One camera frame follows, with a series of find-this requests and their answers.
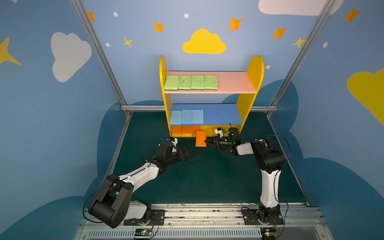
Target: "vent grille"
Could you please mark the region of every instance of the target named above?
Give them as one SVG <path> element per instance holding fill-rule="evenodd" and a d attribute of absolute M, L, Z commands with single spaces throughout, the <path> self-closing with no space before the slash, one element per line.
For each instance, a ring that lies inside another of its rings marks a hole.
<path fill-rule="evenodd" d="M 159 229 L 156 238 L 255 238 L 261 237 L 260 228 L 179 228 Z M 133 239 L 134 230 L 91 229 L 88 239 Z"/>

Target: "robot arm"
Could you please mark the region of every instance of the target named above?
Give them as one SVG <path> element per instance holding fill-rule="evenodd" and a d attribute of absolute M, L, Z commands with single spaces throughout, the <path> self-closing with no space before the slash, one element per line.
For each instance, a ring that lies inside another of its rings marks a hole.
<path fill-rule="evenodd" d="M 221 129 L 215 129 L 215 133 L 217 136 L 207 139 L 205 141 L 207 144 L 217 149 L 227 147 L 236 156 L 247 154 L 255 156 L 256 163 L 262 172 L 262 194 L 257 217 L 262 224 L 273 222 L 281 215 L 278 201 L 279 176 L 287 162 L 278 146 L 270 136 L 241 144 L 240 133 L 235 127 L 229 128 L 228 137 L 223 136 Z"/>
<path fill-rule="evenodd" d="M 270 139 L 255 140 L 236 147 L 238 155 L 253 154 L 262 172 L 262 194 L 258 219 L 269 223 L 281 215 L 278 199 L 279 177 L 286 160 Z"/>
<path fill-rule="evenodd" d="M 146 182 L 160 176 L 168 165 L 189 159 L 192 151 L 188 148 L 178 149 L 176 144 L 177 138 L 171 137 L 170 141 L 159 145 L 155 157 L 142 167 L 119 177 L 107 176 L 88 209 L 89 214 L 111 228 L 117 227 L 127 217 L 143 218 L 147 206 L 137 201 L 131 202 L 132 194 Z"/>

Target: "yellow cloud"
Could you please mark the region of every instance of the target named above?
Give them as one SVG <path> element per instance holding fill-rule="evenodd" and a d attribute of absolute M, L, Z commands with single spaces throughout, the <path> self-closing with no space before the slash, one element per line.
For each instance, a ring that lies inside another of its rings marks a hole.
<path fill-rule="evenodd" d="M 359 72 L 347 82 L 348 90 L 384 124 L 384 68 L 377 73 Z"/>
<path fill-rule="evenodd" d="M 199 29 L 193 33 L 191 40 L 183 45 L 186 53 L 223 53 L 227 46 L 221 42 L 219 35 L 210 33 L 206 29 Z"/>

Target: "orange sponge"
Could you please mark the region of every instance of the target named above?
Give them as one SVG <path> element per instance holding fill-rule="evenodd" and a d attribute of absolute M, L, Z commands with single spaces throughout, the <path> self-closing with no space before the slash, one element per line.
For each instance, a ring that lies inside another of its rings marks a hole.
<path fill-rule="evenodd" d="M 181 134 L 181 126 L 172 126 L 172 134 Z"/>
<path fill-rule="evenodd" d="M 196 147 L 206 147 L 207 144 L 204 142 L 207 139 L 207 133 L 205 131 L 196 131 Z"/>
<path fill-rule="evenodd" d="M 200 130 L 200 126 L 192 126 L 192 137 L 196 137 L 197 130 Z"/>
<path fill-rule="evenodd" d="M 181 134 L 191 134 L 191 126 L 181 126 Z"/>

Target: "blue shelf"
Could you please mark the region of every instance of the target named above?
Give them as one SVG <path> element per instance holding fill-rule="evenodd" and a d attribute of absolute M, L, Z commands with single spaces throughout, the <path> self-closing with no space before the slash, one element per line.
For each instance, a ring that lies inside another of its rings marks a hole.
<path fill-rule="evenodd" d="M 236 104 L 172 104 L 172 110 L 203 109 L 204 123 L 209 125 L 242 125 L 241 117 Z"/>

